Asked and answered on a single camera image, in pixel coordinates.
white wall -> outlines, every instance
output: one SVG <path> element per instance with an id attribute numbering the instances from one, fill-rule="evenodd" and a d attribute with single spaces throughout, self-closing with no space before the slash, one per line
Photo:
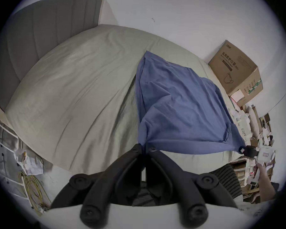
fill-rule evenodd
<path id="1" fill-rule="evenodd" d="M 16 10 L 36 1 L 23 0 Z M 156 34 L 205 62 L 229 40 L 259 67 L 264 89 L 252 100 L 259 116 L 286 93 L 286 34 L 263 0 L 106 0 L 102 21 Z M 286 133 L 286 103 L 277 105 L 270 118 L 275 144 L 286 149 L 286 136 L 281 137 Z M 278 170 L 286 151 L 281 155 Z"/>
<path id="2" fill-rule="evenodd" d="M 275 139 L 273 146 L 276 160 L 271 181 L 283 184 L 286 180 L 286 96 L 269 112 L 269 116 Z"/>

yellow cable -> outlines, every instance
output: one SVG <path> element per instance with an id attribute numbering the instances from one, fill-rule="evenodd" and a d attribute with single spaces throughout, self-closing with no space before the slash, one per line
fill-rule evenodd
<path id="1" fill-rule="evenodd" d="M 39 211 L 39 208 L 42 208 L 44 210 L 49 209 L 49 205 L 47 205 L 44 202 L 43 193 L 45 194 L 46 199 L 48 200 L 49 204 L 51 204 L 51 201 L 50 201 L 47 193 L 45 192 L 44 188 L 42 187 L 40 181 L 35 176 L 33 176 L 33 175 L 27 176 L 23 171 L 20 171 L 18 173 L 19 182 L 21 182 L 21 177 L 23 177 L 24 185 L 25 185 L 29 200 L 30 200 L 34 210 L 39 215 L 42 215 L 42 213 Z"/>

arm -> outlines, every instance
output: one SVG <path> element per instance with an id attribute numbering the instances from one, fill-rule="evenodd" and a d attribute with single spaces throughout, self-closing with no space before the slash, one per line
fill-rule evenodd
<path id="1" fill-rule="evenodd" d="M 259 193 L 260 193 L 260 201 L 268 201 L 274 198 L 275 196 L 275 189 L 271 185 L 271 182 L 267 176 L 266 168 L 263 167 L 260 163 L 256 163 L 260 175 L 259 175 Z"/>

upholstered headboard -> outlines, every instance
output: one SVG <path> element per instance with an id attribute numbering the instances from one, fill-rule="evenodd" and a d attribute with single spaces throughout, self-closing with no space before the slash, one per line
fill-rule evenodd
<path id="1" fill-rule="evenodd" d="M 102 0 L 41 0 L 12 15 L 0 33 L 0 108 L 47 52 L 99 23 Z"/>

human hand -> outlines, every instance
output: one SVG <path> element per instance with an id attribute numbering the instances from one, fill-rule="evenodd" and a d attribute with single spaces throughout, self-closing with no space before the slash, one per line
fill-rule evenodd
<path id="1" fill-rule="evenodd" d="M 259 169 L 259 179 L 268 178 L 266 168 L 258 162 L 256 162 L 256 166 Z"/>

